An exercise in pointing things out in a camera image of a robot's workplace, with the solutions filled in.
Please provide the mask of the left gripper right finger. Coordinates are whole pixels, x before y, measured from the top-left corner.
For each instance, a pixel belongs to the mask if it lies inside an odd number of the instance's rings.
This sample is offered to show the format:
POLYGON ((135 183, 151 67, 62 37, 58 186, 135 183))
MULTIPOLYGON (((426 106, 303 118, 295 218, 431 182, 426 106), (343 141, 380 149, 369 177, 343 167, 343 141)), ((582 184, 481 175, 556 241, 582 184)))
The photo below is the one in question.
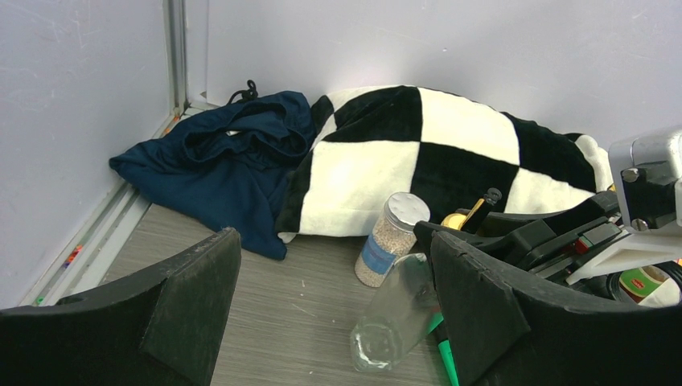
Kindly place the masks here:
POLYGON ((555 284, 446 232, 430 247, 462 385, 678 385, 681 308, 555 284))

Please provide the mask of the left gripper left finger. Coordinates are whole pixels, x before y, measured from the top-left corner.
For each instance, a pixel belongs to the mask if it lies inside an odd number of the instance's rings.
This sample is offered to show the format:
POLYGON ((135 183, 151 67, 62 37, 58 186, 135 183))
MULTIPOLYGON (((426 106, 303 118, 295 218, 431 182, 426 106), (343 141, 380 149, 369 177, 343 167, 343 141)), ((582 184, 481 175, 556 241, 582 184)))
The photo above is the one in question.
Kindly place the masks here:
POLYGON ((53 306, 2 310, 2 384, 210 384, 240 263, 226 228, 53 306))

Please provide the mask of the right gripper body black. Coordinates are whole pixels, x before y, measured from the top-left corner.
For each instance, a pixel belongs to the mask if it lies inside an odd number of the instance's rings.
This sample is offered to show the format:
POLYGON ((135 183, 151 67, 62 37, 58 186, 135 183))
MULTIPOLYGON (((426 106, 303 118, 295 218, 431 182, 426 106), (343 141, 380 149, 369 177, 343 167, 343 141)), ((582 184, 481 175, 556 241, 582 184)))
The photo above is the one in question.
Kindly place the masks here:
POLYGON ((414 228, 417 242, 425 254, 437 232, 467 242, 491 257, 529 271, 567 251, 582 234, 602 225, 619 213, 614 191, 600 192, 569 210, 546 214, 491 212, 474 232, 464 232, 420 221, 414 228))

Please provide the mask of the gold-top clear glass bottle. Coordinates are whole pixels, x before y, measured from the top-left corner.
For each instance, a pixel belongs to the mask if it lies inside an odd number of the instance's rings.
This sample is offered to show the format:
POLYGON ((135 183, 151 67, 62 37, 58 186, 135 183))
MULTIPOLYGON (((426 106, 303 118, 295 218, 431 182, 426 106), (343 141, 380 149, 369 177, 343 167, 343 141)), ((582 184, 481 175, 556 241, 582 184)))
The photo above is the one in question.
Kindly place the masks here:
POLYGON ((351 357, 359 372, 392 370, 427 336, 440 310, 427 257, 411 250, 394 261, 351 331, 351 357))

